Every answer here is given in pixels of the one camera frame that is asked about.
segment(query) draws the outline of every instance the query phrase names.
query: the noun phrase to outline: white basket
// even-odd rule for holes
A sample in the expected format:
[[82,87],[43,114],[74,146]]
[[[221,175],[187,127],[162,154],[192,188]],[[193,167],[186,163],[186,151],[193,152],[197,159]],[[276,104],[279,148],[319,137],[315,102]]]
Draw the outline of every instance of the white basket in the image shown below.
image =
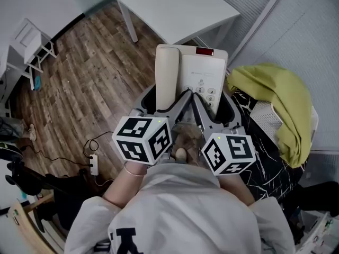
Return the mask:
[[[261,130],[272,140],[272,142],[278,146],[278,139],[276,137],[276,132],[282,125],[282,120],[275,112],[273,104],[265,101],[257,101],[251,114],[249,115]],[[314,134],[318,128],[319,117],[312,106],[311,112],[311,145],[313,141]]]

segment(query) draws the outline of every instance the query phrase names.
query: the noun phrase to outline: telephone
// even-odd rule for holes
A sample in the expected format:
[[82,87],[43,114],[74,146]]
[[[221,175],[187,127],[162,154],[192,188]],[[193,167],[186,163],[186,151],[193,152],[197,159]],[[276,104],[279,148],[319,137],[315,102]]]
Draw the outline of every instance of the telephone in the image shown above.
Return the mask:
[[[160,44],[155,58],[156,109],[168,109],[185,90],[197,92],[212,118],[217,114],[224,85],[226,51],[195,46]],[[194,124],[190,107],[181,120]]]

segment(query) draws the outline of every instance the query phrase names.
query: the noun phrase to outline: yellow-green towel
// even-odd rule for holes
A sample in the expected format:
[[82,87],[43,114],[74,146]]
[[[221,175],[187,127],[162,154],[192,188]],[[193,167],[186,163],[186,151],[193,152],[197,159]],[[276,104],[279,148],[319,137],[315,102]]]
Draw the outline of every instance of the yellow-green towel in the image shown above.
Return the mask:
[[271,102],[283,121],[276,132],[280,157],[292,168],[300,167],[311,147],[311,95],[293,72],[271,63],[235,68],[227,78],[236,88],[260,101]]

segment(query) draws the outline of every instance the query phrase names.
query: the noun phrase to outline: floor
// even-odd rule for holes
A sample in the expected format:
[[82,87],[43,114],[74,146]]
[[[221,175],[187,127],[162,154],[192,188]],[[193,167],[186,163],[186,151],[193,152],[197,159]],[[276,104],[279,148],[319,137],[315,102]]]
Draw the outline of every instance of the floor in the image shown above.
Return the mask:
[[[30,90],[27,79],[19,81],[11,97],[12,115],[35,125],[35,151],[89,164],[83,155],[85,142],[113,131],[120,118],[129,114],[135,99],[155,82],[155,50],[162,41],[136,16],[132,20],[137,43],[131,41],[115,3],[82,19],[57,40],[57,59],[42,63],[38,91]],[[189,162],[196,164],[200,132],[194,128],[185,132],[175,148],[185,147]],[[115,178],[122,164],[111,147],[110,133],[97,141],[100,183]],[[29,143],[21,140],[19,145]],[[23,154],[25,164],[41,174],[73,176],[79,169],[65,160],[51,162],[29,148]]]

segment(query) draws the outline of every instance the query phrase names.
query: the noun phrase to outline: black marble surface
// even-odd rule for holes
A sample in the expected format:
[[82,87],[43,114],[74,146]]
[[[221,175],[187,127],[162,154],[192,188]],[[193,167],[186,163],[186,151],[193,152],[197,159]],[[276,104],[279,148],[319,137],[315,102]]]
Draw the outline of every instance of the black marble surface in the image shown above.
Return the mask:
[[242,126],[246,134],[252,137],[257,160],[240,175],[255,199],[269,196],[282,199],[301,178],[305,164],[292,169],[279,157],[277,146],[249,117],[257,100],[241,90],[236,90],[232,100],[242,116]]

